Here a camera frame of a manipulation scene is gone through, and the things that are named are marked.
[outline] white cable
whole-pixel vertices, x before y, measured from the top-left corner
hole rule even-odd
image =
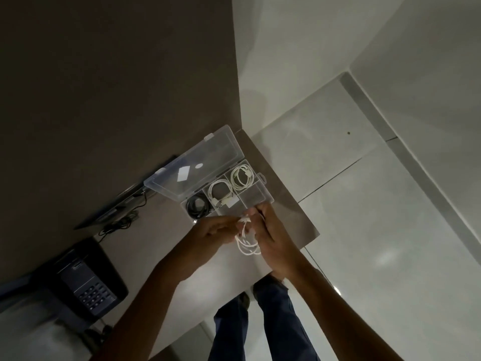
[[[242,217],[239,219],[239,222],[244,223],[244,226],[242,228],[242,236],[239,237],[239,235],[236,235],[235,237],[237,247],[239,248],[239,251],[241,251],[246,256],[260,255],[261,249],[259,248],[259,244],[257,243],[256,238],[254,236],[251,236],[251,241],[255,243],[250,243],[245,236],[245,226],[247,223],[250,223],[250,221],[251,220],[249,217]]]
[[[246,183],[243,183],[239,178],[240,171],[244,171],[244,174],[247,176]],[[230,181],[236,191],[244,190],[254,183],[254,171],[248,164],[240,164],[230,173]]]
[[[227,185],[227,188],[229,189],[229,193],[226,194],[222,199],[216,199],[212,196],[212,188],[219,184],[219,183],[225,183]],[[232,185],[230,184],[230,182],[228,180],[226,180],[225,178],[221,178],[217,181],[214,181],[213,183],[210,184],[209,186],[209,189],[207,190],[207,197],[209,198],[209,200],[211,201],[211,203],[214,205],[214,206],[217,206],[217,203],[220,202],[220,205],[223,205],[225,203],[225,200],[226,199],[230,199],[232,197],[234,197],[234,191],[232,190]]]

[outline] jeans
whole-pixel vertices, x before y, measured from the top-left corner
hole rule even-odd
[[[264,313],[264,330],[273,361],[319,361],[294,312],[287,288],[266,276],[256,282],[254,295]],[[248,312],[237,296],[214,316],[215,338],[209,361],[245,361]]]

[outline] human hand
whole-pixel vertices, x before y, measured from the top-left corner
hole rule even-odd
[[[261,203],[248,209],[246,214],[251,220],[246,228],[256,231],[262,257],[278,277],[289,279],[297,267],[304,264],[305,257],[292,241],[272,205]]]
[[[188,279],[207,263],[224,243],[232,242],[238,229],[238,217],[201,218],[161,261],[169,267],[172,279]]]

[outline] clear plastic organizer box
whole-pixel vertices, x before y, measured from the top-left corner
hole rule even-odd
[[[243,163],[252,168],[244,159],[230,127],[225,125],[155,172],[144,181],[144,185],[177,201],[187,213],[186,202],[191,196],[203,193],[208,197],[207,191],[211,183],[221,178],[230,182],[232,170]],[[240,191],[233,189],[234,197],[228,203],[221,205],[220,202],[213,203],[209,199],[213,210],[207,216],[240,216],[246,208],[264,201],[272,203],[274,200],[264,186],[264,176],[254,170],[252,172],[255,175],[253,184]],[[226,194],[216,193],[215,189],[221,191],[222,188],[228,193],[224,184],[215,185],[212,189],[214,198],[221,198]]]

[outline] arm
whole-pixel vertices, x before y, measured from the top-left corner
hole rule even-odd
[[[177,285],[237,234],[237,217],[202,218],[162,259],[90,361],[148,360]]]
[[[303,256],[270,204],[260,204],[247,214],[267,264],[295,286],[340,361],[402,361]]]

